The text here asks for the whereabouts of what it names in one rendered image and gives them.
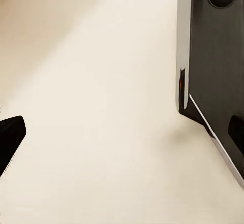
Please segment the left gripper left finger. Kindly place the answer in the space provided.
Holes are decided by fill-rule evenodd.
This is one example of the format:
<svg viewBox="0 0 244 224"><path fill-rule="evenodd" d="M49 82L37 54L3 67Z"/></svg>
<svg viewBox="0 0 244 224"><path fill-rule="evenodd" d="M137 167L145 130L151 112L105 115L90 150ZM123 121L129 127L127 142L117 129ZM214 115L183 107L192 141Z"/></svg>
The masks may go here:
<svg viewBox="0 0 244 224"><path fill-rule="evenodd" d="M22 115L0 121L0 176L26 136Z"/></svg>

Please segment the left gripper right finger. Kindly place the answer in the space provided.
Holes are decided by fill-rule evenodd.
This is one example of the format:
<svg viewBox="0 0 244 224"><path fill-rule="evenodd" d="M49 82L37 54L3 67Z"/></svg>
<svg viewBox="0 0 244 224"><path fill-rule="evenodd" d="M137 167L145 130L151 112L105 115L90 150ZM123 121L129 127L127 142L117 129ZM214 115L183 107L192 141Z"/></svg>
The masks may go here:
<svg viewBox="0 0 244 224"><path fill-rule="evenodd" d="M237 115L231 117L228 134L244 156L244 117Z"/></svg>

